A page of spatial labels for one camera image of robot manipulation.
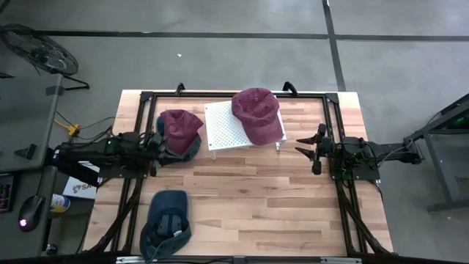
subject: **yellow connector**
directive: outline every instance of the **yellow connector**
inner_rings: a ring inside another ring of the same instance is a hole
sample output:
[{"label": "yellow connector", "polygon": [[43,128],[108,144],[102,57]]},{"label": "yellow connector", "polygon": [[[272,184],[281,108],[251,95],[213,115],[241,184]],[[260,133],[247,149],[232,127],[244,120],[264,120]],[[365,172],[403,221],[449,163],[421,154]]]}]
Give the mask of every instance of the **yellow connector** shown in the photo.
[{"label": "yellow connector", "polygon": [[53,121],[56,122],[57,125],[60,125],[61,127],[66,128],[68,130],[68,136],[70,136],[70,137],[77,136],[78,133],[80,133],[80,125],[79,124],[75,124],[75,126],[71,126],[71,125],[64,125],[64,124],[60,123],[58,120],[53,120]]},{"label": "yellow connector", "polygon": [[75,126],[69,126],[67,128],[68,130],[68,136],[70,137],[74,137],[74,136],[77,136],[78,133],[80,132],[80,125],[79,124],[75,124]]}]

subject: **computer mouse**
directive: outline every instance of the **computer mouse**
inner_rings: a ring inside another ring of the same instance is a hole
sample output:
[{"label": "computer mouse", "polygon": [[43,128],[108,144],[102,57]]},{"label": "computer mouse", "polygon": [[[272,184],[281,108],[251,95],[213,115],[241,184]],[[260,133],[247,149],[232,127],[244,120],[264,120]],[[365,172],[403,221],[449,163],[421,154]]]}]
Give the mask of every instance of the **computer mouse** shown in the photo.
[{"label": "computer mouse", "polygon": [[39,195],[28,197],[21,206],[18,215],[18,226],[23,232],[34,230],[39,224],[41,211],[43,210],[43,198]]}]

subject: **desk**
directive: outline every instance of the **desk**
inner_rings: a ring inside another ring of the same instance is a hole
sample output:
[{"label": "desk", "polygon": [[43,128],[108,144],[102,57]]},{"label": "desk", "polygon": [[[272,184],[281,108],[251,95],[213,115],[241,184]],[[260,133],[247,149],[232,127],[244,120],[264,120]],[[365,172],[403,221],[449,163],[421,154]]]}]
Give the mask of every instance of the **desk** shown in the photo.
[{"label": "desk", "polygon": [[[140,93],[122,91],[114,133],[133,131]],[[158,98],[155,119],[162,111],[185,109],[204,120],[204,103],[224,100]],[[366,139],[357,94],[340,92],[339,100],[345,133]],[[199,129],[203,143],[192,161],[164,167],[157,177],[144,181],[132,254],[140,254],[140,231],[153,195],[165,189],[183,189],[190,194],[193,235],[177,255],[345,256],[339,203],[328,163],[322,162],[322,175],[313,175],[309,160],[294,149],[307,147],[295,140],[314,135],[317,126],[325,122],[322,104],[315,99],[278,101],[287,132],[279,153],[273,145],[267,145],[219,151],[217,159],[212,160],[203,126]],[[146,117],[144,114],[142,129]],[[98,189],[84,249],[94,246],[114,221],[122,183],[113,179]],[[381,244],[392,250],[380,194],[368,182],[358,181],[356,188],[363,221]],[[127,228],[128,220],[122,225],[121,248]]]}]

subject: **cap brim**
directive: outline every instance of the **cap brim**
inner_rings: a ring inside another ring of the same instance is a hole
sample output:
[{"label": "cap brim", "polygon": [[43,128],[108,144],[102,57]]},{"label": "cap brim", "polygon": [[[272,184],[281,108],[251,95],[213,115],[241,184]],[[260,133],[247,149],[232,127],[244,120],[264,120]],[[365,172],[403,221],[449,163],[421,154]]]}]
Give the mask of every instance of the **cap brim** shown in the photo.
[{"label": "cap brim", "polygon": [[252,144],[263,145],[279,141],[284,137],[278,116],[269,125],[261,127],[251,127],[243,124],[244,132]]}]

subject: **fan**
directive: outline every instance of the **fan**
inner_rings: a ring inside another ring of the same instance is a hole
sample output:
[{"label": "fan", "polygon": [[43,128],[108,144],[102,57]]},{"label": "fan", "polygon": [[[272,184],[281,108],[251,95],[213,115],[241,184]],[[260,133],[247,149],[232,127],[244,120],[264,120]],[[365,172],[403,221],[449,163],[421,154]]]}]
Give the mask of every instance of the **fan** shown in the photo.
[{"label": "fan", "polygon": [[31,35],[33,31],[26,26],[8,24],[2,27],[0,40],[13,53],[46,72],[64,76],[78,72],[78,63],[70,52],[48,37]]}]

